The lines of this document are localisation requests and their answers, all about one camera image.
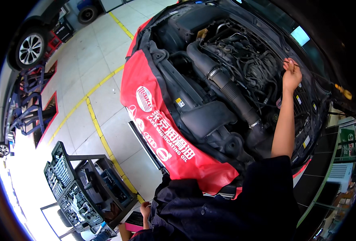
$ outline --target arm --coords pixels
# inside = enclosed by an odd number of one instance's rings
[[[143,229],[150,229],[148,217],[151,212],[150,202],[144,202],[141,205],[141,213],[143,216]]]
[[[286,72],[282,77],[282,105],[274,132],[272,157],[285,155],[291,158],[294,149],[293,92],[302,79],[301,70],[295,64],[291,58],[285,58],[283,62]]]

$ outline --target tool tray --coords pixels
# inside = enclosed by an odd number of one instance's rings
[[[75,171],[68,159],[62,142],[57,142],[51,152],[52,161],[47,162],[44,174],[56,201],[64,194],[64,190],[75,180]]]
[[[64,195],[58,201],[58,205],[76,231],[82,231],[88,225],[94,227],[103,223],[102,212],[90,201],[89,195],[79,180],[73,181],[65,189]]]
[[[68,155],[60,141],[51,155],[44,168],[47,183],[78,233],[103,221],[114,229],[137,203],[106,155]],[[71,161],[79,161],[75,169]]]

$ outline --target air intake hose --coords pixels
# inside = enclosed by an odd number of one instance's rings
[[[187,46],[187,54],[191,60],[208,79],[213,80],[219,86],[227,99],[240,110],[249,127],[253,128],[260,122],[260,117],[243,97],[237,85],[218,68],[218,64],[214,60],[199,51],[198,46],[198,41]]]

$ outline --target audi logo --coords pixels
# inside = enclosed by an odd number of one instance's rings
[[[146,138],[146,140],[148,141],[148,143],[153,147],[156,148],[156,143],[154,141],[154,139],[150,136],[150,134],[148,132],[144,132],[143,133],[144,137]]]

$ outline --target car lift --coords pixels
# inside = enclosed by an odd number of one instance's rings
[[[10,124],[8,132],[13,128],[18,128],[23,135],[29,135],[40,128],[43,134],[45,125],[49,123],[55,115],[56,110],[54,110],[54,108],[47,110],[42,109],[41,93],[35,92],[37,90],[42,91],[54,74],[44,73],[45,66],[46,64],[42,63],[20,74],[23,80],[16,84],[11,97],[11,107],[13,107],[14,110],[8,116],[8,123]],[[33,99],[33,102],[36,104],[31,105],[23,112],[22,108],[27,107],[31,99]],[[31,124],[36,124],[36,126],[27,131],[27,127]]]

